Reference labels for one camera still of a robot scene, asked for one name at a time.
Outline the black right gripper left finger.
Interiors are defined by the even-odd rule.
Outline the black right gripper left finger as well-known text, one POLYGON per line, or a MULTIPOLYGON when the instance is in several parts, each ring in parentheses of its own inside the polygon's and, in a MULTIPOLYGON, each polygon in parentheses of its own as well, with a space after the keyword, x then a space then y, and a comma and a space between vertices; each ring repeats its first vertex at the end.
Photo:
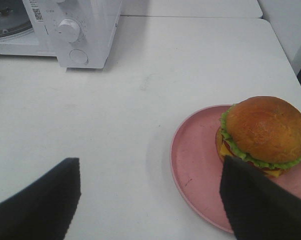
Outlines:
POLYGON ((63 240, 80 197, 80 160, 69 157, 0 202, 0 240, 63 240))

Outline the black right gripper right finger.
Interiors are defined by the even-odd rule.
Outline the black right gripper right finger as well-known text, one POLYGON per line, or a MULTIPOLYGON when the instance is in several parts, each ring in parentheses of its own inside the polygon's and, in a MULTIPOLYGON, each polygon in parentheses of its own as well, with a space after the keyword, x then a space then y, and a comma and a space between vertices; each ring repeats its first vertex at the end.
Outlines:
POLYGON ((301 240, 301 199, 240 158, 224 158, 219 194, 236 239, 301 240))

